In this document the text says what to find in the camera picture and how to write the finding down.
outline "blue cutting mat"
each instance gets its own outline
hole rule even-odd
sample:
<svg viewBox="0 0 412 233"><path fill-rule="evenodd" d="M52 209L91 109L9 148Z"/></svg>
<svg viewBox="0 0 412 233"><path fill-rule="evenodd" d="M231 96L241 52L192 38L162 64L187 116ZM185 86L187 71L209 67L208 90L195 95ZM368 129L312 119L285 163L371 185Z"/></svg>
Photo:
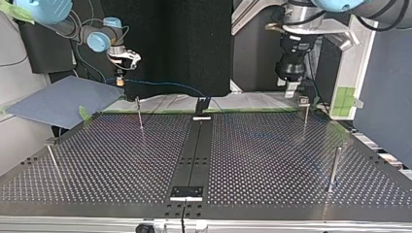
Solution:
<svg viewBox="0 0 412 233"><path fill-rule="evenodd" d="M73 76L54 83L10 107L9 114L72 129L83 121L81 106L92 115L123 95L123 90Z"/></svg>

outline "green tape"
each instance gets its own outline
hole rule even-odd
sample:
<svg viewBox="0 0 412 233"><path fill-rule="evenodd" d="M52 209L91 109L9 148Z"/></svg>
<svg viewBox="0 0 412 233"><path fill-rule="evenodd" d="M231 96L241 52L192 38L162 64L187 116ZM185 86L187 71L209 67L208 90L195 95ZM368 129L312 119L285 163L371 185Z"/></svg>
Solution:
<svg viewBox="0 0 412 233"><path fill-rule="evenodd" d="M332 115L335 117L348 117L355 103L354 95L354 87L338 87Z"/></svg>
<svg viewBox="0 0 412 233"><path fill-rule="evenodd" d="M348 141L351 139L351 134L350 132L343 127L339 122L337 121L331 121L330 124L336 129L336 131L339 133L341 140L342 141Z"/></svg>
<svg viewBox="0 0 412 233"><path fill-rule="evenodd" d="M34 24L34 19L29 11L10 4L6 0L0 0L0 11L10 17Z"/></svg>
<svg viewBox="0 0 412 233"><path fill-rule="evenodd" d="M230 114L230 113L291 113L298 111L298 108L267 108L267 109L208 109L206 114ZM137 114L136 110L108 110L104 114ZM194 114L194 110L162 110L162 111L142 111L141 114L156 115L183 115Z"/></svg>
<svg viewBox="0 0 412 233"><path fill-rule="evenodd" d="M6 115L6 108L0 109L0 115Z"/></svg>
<svg viewBox="0 0 412 233"><path fill-rule="evenodd" d="M91 119L91 115L87 112L86 108L83 106L79 107L79 114L83 120Z"/></svg>

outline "white wall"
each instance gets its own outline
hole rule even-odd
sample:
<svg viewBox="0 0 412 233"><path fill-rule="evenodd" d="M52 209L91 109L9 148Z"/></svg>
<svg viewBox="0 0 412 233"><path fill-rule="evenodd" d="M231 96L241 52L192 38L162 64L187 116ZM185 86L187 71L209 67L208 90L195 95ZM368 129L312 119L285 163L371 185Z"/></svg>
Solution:
<svg viewBox="0 0 412 233"><path fill-rule="evenodd" d="M19 34L0 13L0 110L47 85L47 75L31 73L30 63L2 67L26 56ZM2 115L0 111L0 176L44 146L52 136L50 128L42 123L16 116Z"/></svg>

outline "metal rod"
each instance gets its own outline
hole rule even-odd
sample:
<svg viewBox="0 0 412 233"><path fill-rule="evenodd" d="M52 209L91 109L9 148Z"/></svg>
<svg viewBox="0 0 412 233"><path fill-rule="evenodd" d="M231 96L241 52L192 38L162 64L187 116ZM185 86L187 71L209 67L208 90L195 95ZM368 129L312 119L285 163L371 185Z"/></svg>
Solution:
<svg viewBox="0 0 412 233"><path fill-rule="evenodd" d="M57 160L55 160L54 153L52 152L52 146L48 145L48 150L51 155L52 162L54 163L55 166L58 166Z"/></svg>
<svg viewBox="0 0 412 233"><path fill-rule="evenodd" d="M309 117L309 107L310 107L310 105L308 105L308 106L306 107L305 125L308 123L308 117Z"/></svg>
<svg viewBox="0 0 412 233"><path fill-rule="evenodd" d="M334 158L334 161L333 161L332 171L331 171L331 175L330 175L329 188L328 188L327 192L332 192L333 185L336 181L336 171L337 171L337 166L338 166L338 163L339 163L339 157L340 157L341 152L342 152L342 148L340 148L340 147L336 148L335 158Z"/></svg>
<svg viewBox="0 0 412 233"><path fill-rule="evenodd" d="M141 114L141 111L140 111L140 98L139 98L139 96L136 97L136 105L137 105L137 113L139 115L140 128L143 129L143 120L142 120L142 114Z"/></svg>

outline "vertical metal post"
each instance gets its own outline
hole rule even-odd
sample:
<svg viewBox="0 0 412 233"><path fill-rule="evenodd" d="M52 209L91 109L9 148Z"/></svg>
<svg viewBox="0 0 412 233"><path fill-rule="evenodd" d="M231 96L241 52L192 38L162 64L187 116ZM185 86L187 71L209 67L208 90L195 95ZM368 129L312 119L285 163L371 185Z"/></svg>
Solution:
<svg viewBox="0 0 412 233"><path fill-rule="evenodd" d="M142 121L142 114L141 114L141 111L140 111L140 98L139 98L139 96L136 97L136 105L137 105L137 113L139 115L140 128L143 129L143 121Z"/></svg>
<svg viewBox="0 0 412 233"><path fill-rule="evenodd" d="M49 138L46 140L45 145L48 147L49 154L51 155L51 160L55 166L58 166L57 160L55 159L54 153L52 152L52 146L58 143L58 138Z"/></svg>
<svg viewBox="0 0 412 233"><path fill-rule="evenodd" d="M308 106L306 107L305 125L308 123L308 117L309 117L309 107L310 107L310 105L308 105Z"/></svg>
<svg viewBox="0 0 412 233"><path fill-rule="evenodd" d="M339 163L339 157L340 157L341 152L342 152L342 148L340 148L340 147L336 148L335 158L334 158L334 161L333 161L332 171L331 171L331 174L330 174L329 188L327 189L327 192L332 192L333 185L336 181L336 171L337 171L337 166L338 166L338 163Z"/></svg>
<svg viewBox="0 0 412 233"><path fill-rule="evenodd" d="M54 153L52 152L52 146L48 145L49 154L51 155L51 160L55 166L58 166L57 160L55 160Z"/></svg>

